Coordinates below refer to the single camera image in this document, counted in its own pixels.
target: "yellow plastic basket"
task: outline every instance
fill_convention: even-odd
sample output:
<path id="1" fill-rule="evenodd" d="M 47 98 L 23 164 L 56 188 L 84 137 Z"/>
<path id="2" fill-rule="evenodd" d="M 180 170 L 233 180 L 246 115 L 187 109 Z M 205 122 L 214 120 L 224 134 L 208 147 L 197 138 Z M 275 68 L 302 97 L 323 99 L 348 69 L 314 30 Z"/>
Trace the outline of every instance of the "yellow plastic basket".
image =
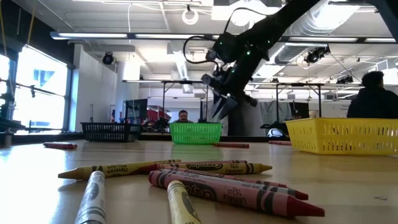
<path id="1" fill-rule="evenodd" d="M 317 154 L 398 154 L 398 119 L 310 118 L 287 121 L 294 149 Z"/>

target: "person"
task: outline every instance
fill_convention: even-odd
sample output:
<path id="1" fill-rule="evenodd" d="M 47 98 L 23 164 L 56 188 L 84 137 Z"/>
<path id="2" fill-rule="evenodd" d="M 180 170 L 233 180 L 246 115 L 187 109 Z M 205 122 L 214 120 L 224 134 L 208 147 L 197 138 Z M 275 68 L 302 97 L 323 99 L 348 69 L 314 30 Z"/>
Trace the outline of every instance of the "person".
<path id="1" fill-rule="evenodd" d="M 188 112 L 186 110 L 181 110 L 178 113 L 178 120 L 174 121 L 175 123 L 192 123 L 192 121 L 188 120 Z"/>
<path id="2" fill-rule="evenodd" d="M 362 88 L 348 108 L 347 118 L 398 119 L 398 96 L 384 89 L 384 74 L 369 72 L 362 77 Z"/>

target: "red crayon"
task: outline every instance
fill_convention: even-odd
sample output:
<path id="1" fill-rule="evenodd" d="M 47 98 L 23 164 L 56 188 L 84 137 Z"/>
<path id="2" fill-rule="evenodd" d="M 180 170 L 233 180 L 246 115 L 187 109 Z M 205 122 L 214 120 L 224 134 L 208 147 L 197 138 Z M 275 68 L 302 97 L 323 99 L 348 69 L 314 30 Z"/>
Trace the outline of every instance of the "red crayon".
<path id="1" fill-rule="evenodd" d="M 264 184 L 264 185 L 275 186 L 275 187 L 287 187 L 285 184 L 280 184 L 280 183 L 271 182 L 271 181 L 239 178 L 239 177 L 232 176 L 232 175 L 214 174 L 211 172 L 205 172 L 205 171 L 200 171 L 200 170 L 190 170 L 190 169 L 183 169 L 183 168 L 170 167 L 170 166 L 164 167 L 164 169 L 186 172 L 186 173 L 191 173 L 191 174 L 206 175 L 209 177 L 218 177 L 218 178 L 224 178 L 224 179 L 229 179 L 229 180 L 237 180 L 237 181 L 253 183 L 253 184 Z"/>
<path id="2" fill-rule="evenodd" d="M 69 142 L 45 142 L 43 146 L 53 149 L 76 149 L 77 145 Z"/>
<path id="3" fill-rule="evenodd" d="M 184 177 L 160 171 L 152 171 L 149 174 L 149 182 L 157 187 L 166 189 L 173 180 L 181 181 L 191 195 L 217 202 L 230 203 L 271 215 L 284 217 L 325 216 L 324 209 L 300 201 L 287 194 L 250 189 L 238 185 Z"/>
<path id="4" fill-rule="evenodd" d="M 216 163 L 248 163 L 247 161 L 195 161 L 195 162 L 172 162 L 171 164 L 216 164 Z"/>
<path id="5" fill-rule="evenodd" d="M 291 146 L 292 143 L 288 141 L 269 141 L 268 144 L 278 144 L 281 146 Z"/>
<path id="6" fill-rule="evenodd" d="M 221 182 L 221 183 L 226 183 L 226 184 L 233 184 L 233 185 L 238 185 L 242 187 L 249 187 L 252 189 L 259 189 L 259 190 L 265 190 L 265 191 L 271 191 L 271 192 L 277 192 L 277 193 L 282 193 L 282 194 L 288 194 L 291 195 L 297 199 L 300 200 L 308 200 L 308 195 L 299 192 L 298 190 L 293 190 L 293 189 L 288 189 L 285 187 L 274 187 L 270 185 L 264 185 L 264 184 L 254 184 L 254 183 L 246 183 L 238 180 L 230 180 L 230 179 L 224 179 L 224 178 L 217 178 L 217 177 L 209 177 L 206 175 L 199 175 L 199 174 L 190 174 L 186 172 L 180 172 L 180 171 L 174 171 L 174 170 L 167 170 L 167 169 L 162 169 L 160 170 L 161 172 L 166 172 L 169 174 L 177 174 L 177 175 L 182 175 L 184 177 L 192 177 L 192 178 L 198 178 L 198 179 L 204 179 L 204 180 L 210 180 L 210 181 L 215 181 L 215 182 Z"/>
<path id="7" fill-rule="evenodd" d="M 217 143 L 214 144 L 216 147 L 242 147 L 242 148 L 249 148 L 249 144 L 235 144 L 235 143 Z"/>

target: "table surface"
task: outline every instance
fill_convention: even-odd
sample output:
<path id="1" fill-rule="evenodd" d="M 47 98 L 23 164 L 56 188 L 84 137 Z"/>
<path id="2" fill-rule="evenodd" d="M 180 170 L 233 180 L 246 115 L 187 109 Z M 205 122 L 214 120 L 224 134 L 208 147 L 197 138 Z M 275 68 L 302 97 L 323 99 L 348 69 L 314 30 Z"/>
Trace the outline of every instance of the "table surface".
<path id="1" fill-rule="evenodd" d="M 326 211 L 326 217 L 286 219 L 191 197 L 203 224 L 398 223 L 396 157 L 318 156 L 265 143 L 252 143 L 250 149 L 155 141 L 76 143 L 74 151 L 40 144 L 0 149 L 0 223 L 73 223 L 86 181 L 58 179 L 58 173 L 81 166 L 165 159 L 244 159 L 272 165 L 272 170 L 250 178 L 306 192 L 308 202 Z M 166 190 L 151 186 L 147 176 L 108 178 L 105 186 L 108 224 L 171 223 Z"/>

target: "crayon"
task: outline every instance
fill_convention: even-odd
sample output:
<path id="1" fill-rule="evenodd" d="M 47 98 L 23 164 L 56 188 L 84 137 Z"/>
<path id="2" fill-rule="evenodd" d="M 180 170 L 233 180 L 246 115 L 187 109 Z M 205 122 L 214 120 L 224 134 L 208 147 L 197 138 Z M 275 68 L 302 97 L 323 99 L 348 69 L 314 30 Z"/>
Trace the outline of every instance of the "crayon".
<path id="1" fill-rule="evenodd" d="M 268 144 L 278 144 L 281 146 L 291 146 L 292 143 L 288 141 L 269 141 Z"/>
<path id="2" fill-rule="evenodd" d="M 101 171 L 90 175 L 75 224 L 106 224 L 104 182 L 105 175 Z"/>
<path id="3" fill-rule="evenodd" d="M 235 143 L 217 143 L 214 144 L 216 147 L 241 147 L 241 148 L 249 148 L 249 144 L 235 144 Z"/>
<path id="4" fill-rule="evenodd" d="M 325 216 L 324 209 L 300 201 L 287 194 L 184 177 L 160 171 L 152 171 L 148 179 L 152 185 L 162 188 L 167 188 L 173 180 L 179 180 L 191 195 L 217 202 L 230 203 L 267 214 L 284 217 Z"/>
<path id="5" fill-rule="evenodd" d="M 44 147 L 49 147 L 52 149 L 76 149 L 77 145 L 69 142 L 45 142 Z"/>
<path id="6" fill-rule="evenodd" d="M 199 170 L 190 170 L 190 169 L 183 169 L 183 168 L 177 168 L 177 167 L 164 167 L 164 169 L 168 170 L 174 170 L 174 171 L 179 171 L 179 172 L 187 172 L 191 174 L 199 174 L 199 175 L 206 175 L 209 177 L 217 177 L 217 178 L 224 178 L 224 179 L 229 179 L 229 180 L 237 180 L 241 182 L 246 182 L 246 183 L 254 183 L 254 184 L 264 184 L 264 185 L 269 185 L 269 186 L 275 186 L 275 187 L 287 187 L 285 184 L 280 184 L 277 182 L 271 182 L 271 181 L 264 181 L 264 180 L 255 180 L 255 179 L 248 179 L 248 178 L 240 178 L 232 175 L 223 175 L 223 174 L 214 174 L 211 172 L 205 172 L 205 171 L 199 171 Z"/>
<path id="7" fill-rule="evenodd" d="M 177 180 L 167 187 L 172 224 L 201 224 L 197 211 L 189 199 L 185 186 Z"/>
<path id="8" fill-rule="evenodd" d="M 217 178 L 217 177 L 209 177 L 206 175 L 199 175 L 199 174 L 190 174 L 186 172 L 179 172 L 179 171 L 173 171 L 173 170 L 167 170 L 163 169 L 160 170 L 161 172 L 166 172 L 169 174 L 177 174 L 177 175 L 182 175 L 184 177 L 193 177 L 193 178 L 198 178 L 198 179 L 204 179 L 204 180 L 211 180 L 215 182 L 221 182 L 221 183 L 226 183 L 226 184 L 233 184 L 233 185 L 238 185 L 242 187 L 249 187 L 252 189 L 259 189 L 259 190 L 266 190 L 266 191 L 271 191 L 271 192 L 278 192 L 282 194 L 288 194 L 291 195 L 297 199 L 300 200 L 308 200 L 308 195 L 302 192 L 299 192 L 298 190 L 293 190 L 293 189 L 288 189 L 285 187 L 274 187 L 274 186 L 269 186 L 269 185 L 264 185 L 264 184 L 254 184 L 254 183 L 246 183 L 246 182 L 241 182 L 238 180 L 229 180 L 229 179 L 222 179 L 222 178 Z"/>
<path id="9" fill-rule="evenodd" d="M 173 164 L 202 164 L 202 163 L 248 163 L 247 161 L 195 161 L 195 162 L 173 162 Z"/>
<path id="10" fill-rule="evenodd" d="M 105 165 L 105 166 L 91 166 L 91 167 L 80 167 L 73 170 L 58 174 L 58 178 L 64 179 L 76 179 L 76 180 L 87 180 L 90 174 L 96 170 L 104 173 L 105 177 L 118 177 L 121 175 L 132 175 L 138 174 L 148 170 L 148 166 L 156 163 L 166 162 L 181 162 L 180 159 L 169 159 L 166 161 L 154 161 L 154 162 L 134 162 L 129 164 L 116 164 L 116 165 Z"/>
<path id="11" fill-rule="evenodd" d="M 231 163 L 231 164 L 156 164 L 159 169 L 167 166 L 212 172 L 215 174 L 258 174 L 272 169 L 272 166 L 253 163 Z"/>

